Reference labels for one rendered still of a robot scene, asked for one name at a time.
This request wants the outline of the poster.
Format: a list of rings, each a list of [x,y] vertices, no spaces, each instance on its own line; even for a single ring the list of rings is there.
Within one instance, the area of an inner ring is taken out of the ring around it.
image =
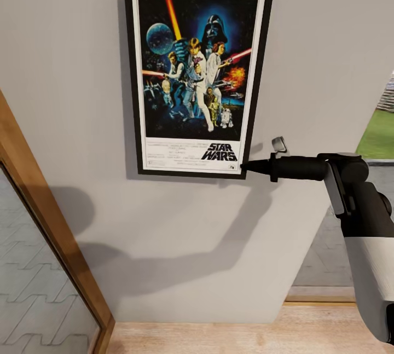
[[[273,0],[125,0],[138,175],[246,179]]]

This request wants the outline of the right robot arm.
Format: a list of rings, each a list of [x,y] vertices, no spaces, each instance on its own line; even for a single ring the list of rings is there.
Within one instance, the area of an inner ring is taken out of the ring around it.
[[[358,311],[368,329],[394,345],[394,222],[388,198],[366,182],[368,165],[355,153],[291,156],[285,139],[272,140],[270,159],[241,164],[245,170],[278,178],[322,181],[348,252]]]

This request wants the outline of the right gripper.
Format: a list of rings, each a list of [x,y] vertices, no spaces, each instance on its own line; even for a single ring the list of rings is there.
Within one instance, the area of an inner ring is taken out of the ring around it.
[[[305,179],[306,174],[305,156],[282,156],[275,159],[275,153],[270,153],[270,159],[249,161],[240,167],[269,175],[271,182],[277,182],[278,178]]]

